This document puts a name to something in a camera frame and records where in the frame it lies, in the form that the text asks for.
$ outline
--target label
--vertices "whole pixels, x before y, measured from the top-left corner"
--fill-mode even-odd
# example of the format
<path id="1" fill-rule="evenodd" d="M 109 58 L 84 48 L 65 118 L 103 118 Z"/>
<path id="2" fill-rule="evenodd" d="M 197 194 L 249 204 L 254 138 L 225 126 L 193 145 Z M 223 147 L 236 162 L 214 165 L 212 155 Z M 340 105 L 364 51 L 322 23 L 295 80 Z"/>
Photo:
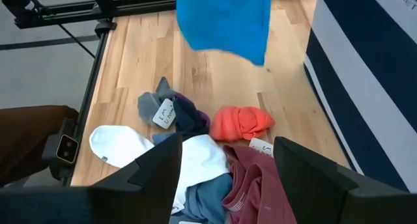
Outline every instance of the label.
<path id="1" fill-rule="evenodd" d="M 274 145 L 268 142 L 253 138 L 249 143 L 249 147 L 256 149 L 258 152 L 262 154 L 265 154 L 272 158 L 274 157 Z"/>
<path id="2" fill-rule="evenodd" d="M 170 99 L 166 98 L 162 102 L 161 107 L 159 107 L 152 121 L 155 122 L 155 124 L 161 126 L 162 128 L 168 129 L 174 121 L 174 119 L 175 111 L 173 103 Z"/>

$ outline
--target laundry pile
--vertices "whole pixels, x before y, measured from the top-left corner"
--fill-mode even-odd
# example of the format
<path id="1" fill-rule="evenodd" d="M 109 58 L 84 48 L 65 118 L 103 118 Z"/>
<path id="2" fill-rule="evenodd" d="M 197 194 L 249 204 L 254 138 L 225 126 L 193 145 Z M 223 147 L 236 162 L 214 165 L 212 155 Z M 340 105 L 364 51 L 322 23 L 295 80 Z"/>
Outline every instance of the laundry pile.
<path id="1" fill-rule="evenodd" d="M 175 92 L 163 77 L 155 92 L 137 101 L 145 124 L 182 136 L 179 182 L 170 224 L 296 223 L 272 158 L 273 146 L 258 139 L 275 124 L 256 107 L 223 106 L 211 122 L 194 103 Z M 128 126 L 99 126 L 91 134 L 91 150 L 103 161 L 124 167 L 167 139 L 172 132 L 152 135 L 152 141 Z M 249 146 L 232 145 L 245 139 Z M 216 141 L 228 142 L 220 147 Z"/>

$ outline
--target black and white striped fabric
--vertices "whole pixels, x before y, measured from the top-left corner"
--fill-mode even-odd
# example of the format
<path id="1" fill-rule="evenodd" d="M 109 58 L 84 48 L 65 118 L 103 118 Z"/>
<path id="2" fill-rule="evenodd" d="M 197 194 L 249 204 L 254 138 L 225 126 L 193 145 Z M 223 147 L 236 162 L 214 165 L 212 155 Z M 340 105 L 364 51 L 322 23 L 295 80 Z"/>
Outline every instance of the black and white striped fabric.
<path id="1" fill-rule="evenodd" d="M 304 64 L 354 169 L 417 192 L 417 0 L 318 0 Z"/>

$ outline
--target wooden floor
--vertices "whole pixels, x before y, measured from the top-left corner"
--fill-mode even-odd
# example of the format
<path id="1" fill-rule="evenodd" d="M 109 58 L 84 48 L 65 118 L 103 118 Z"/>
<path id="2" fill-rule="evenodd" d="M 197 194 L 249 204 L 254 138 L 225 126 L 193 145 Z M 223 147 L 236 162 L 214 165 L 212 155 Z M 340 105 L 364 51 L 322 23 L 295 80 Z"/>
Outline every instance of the wooden floor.
<path id="1" fill-rule="evenodd" d="M 175 12 L 117 18 L 96 84 L 73 186 L 89 185 L 114 173 L 89 147 L 99 125 L 120 124 L 150 138 L 157 128 L 142 123 L 137 97 L 153 91 L 162 76 L 213 117 L 223 105 L 255 106 L 276 125 L 264 138 L 282 135 L 348 167 L 340 145 L 303 68 L 316 0 L 273 0 L 266 64 L 263 68 L 219 51 L 193 52 Z"/>

